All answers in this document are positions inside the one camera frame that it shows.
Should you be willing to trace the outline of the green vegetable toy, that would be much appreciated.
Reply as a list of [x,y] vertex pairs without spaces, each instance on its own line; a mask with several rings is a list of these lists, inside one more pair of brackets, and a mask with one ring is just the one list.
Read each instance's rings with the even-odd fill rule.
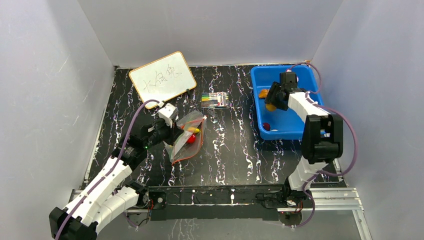
[[174,142],[174,148],[175,149],[181,149],[186,144],[188,137],[187,137],[186,133],[183,132]]

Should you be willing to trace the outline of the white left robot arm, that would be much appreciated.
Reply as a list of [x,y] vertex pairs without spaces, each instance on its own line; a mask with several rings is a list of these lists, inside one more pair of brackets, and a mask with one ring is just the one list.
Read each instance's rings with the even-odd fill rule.
[[147,206],[150,198],[145,185],[134,180],[122,188],[118,185],[145,159],[149,148],[162,142],[171,145],[184,132],[175,121],[158,118],[141,128],[141,137],[127,133],[92,182],[65,207],[55,207],[50,212],[52,237],[95,240],[100,231],[125,210]]

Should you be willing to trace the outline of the yellow banana toy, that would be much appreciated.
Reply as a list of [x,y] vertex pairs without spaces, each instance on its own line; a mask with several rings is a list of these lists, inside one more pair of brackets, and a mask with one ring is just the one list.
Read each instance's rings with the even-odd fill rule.
[[200,132],[200,129],[197,127],[189,127],[187,131],[191,132],[192,134],[197,134]]

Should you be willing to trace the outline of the red strawberry toy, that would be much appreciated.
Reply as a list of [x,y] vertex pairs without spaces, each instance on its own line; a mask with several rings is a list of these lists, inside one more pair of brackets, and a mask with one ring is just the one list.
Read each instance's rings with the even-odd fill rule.
[[196,135],[192,134],[186,141],[186,144],[193,144],[196,141]]

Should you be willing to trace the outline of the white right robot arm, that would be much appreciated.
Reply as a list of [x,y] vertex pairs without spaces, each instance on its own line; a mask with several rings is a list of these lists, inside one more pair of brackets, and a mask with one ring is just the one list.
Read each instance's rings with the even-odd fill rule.
[[264,99],[265,108],[293,110],[304,123],[301,139],[302,157],[294,172],[286,178],[279,193],[266,196],[265,201],[295,207],[307,199],[313,178],[343,153],[343,120],[318,105],[310,93],[298,86],[292,71],[282,72],[273,82]]

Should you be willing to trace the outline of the orange crinkled food toy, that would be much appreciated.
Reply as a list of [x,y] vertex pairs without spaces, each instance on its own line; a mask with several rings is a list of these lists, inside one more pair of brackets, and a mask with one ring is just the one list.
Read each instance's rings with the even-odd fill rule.
[[269,93],[269,89],[262,89],[258,94],[258,98],[265,99],[268,96],[268,93]]

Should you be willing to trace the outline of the clear zip top bag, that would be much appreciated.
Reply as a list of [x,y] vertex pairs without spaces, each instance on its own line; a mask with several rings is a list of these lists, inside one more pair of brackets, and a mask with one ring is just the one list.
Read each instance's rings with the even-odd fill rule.
[[194,157],[201,149],[207,116],[194,110],[176,122],[183,133],[171,145],[164,143],[172,165]]

